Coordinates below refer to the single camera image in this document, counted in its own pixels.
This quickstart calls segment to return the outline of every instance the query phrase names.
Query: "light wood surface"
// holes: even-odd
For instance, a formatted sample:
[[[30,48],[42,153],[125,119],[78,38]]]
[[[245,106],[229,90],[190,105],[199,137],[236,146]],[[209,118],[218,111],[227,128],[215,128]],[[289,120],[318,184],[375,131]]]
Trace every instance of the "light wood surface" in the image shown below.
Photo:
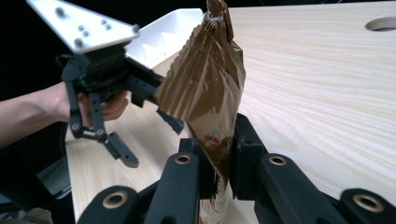
[[[267,149],[335,198],[363,188],[396,204],[396,31],[364,27],[396,17],[396,2],[231,8],[231,17],[247,70],[239,112]],[[77,218],[107,187],[139,191],[160,178],[186,134],[173,133],[155,110],[129,105],[106,125],[137,155],[138,169],[67,136]],[[226,223],[257,223],[253,203],[232,201]]]

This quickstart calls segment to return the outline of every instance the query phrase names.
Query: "finger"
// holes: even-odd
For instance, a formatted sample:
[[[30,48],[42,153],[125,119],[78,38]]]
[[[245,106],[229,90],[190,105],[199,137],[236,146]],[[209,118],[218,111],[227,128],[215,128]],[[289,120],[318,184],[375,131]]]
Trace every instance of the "finger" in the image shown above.
[[[92,108],[88,96],[84,93],[78,95],[79,112],[82,118],[82,125],[84,127],[92,126]]]
[[[116,110],[114,110],[111,113],[103,114],[104,120],[108,121],[108,120],[118,119],[122,115],[123,111],[125,110],[125,108],[128,104],[129,104],[128,100],[124,98],[122,103]]]
[[[102,103],[103,113],[113,113],[119,110],[120,107],[124,106],[124,100],[127,95],[127,91],[122,91],[115,94],[110,101]]]

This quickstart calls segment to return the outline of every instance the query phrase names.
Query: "white mounting plate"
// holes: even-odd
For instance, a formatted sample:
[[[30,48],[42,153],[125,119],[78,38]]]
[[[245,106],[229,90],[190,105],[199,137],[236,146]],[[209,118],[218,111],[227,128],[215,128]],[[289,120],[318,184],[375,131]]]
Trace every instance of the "white mounting plate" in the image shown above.
[[[26,1],[75,54],[128,43],[139,37],[138,29],[131,24],[84,7],[58,0]]]

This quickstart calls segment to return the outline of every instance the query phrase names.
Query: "robotic hand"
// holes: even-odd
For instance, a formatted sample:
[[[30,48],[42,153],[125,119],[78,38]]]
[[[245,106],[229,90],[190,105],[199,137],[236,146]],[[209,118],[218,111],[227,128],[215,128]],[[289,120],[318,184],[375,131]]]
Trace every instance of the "robotic hand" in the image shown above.
[[[140,107],[145,100],[156,104],[154,93],[163,77],[126,57],[124,47],[139,37],[139,26],[117,21],[65,1],[27,0],[27,3],[62,39],[74,55],[67,56],[62,74],[70,100],[70,128],[76,138],[103,143],[110,154],[129,167],[138,159],[116,133],[107,134],[100,104],[118,91],[131,91],[131,101]],[[88,95],[93,127],[84,127],[78,94]],[[157,111],[175,132],[184,123]]]

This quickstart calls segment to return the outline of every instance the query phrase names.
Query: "bolt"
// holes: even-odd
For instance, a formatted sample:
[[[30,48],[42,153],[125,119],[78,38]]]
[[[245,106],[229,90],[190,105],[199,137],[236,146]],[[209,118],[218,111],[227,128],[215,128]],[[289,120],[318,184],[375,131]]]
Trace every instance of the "bolt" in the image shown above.
[[[55,13],[56,15],[58,15],[59,17],[63,17],[64,16],[64,9],[61,7],[57,7],[55,8]]]
[[[135,24],[132,26],[132,32],[138,33],[140,30],[140,26],[138,24]]]
[[[82,46],[84,45],[84,41],[82,41],[82,39],[77,38],[75,39],[75,45],[79,48],[82,48]]]
[[[72,125],[72,130],[77,130],[79,128],[79,125],[77,123]]]
[[[103,131],[103,129],[99,129],[98,131],[96,131],[97,135],[102,135],[105,131]]]

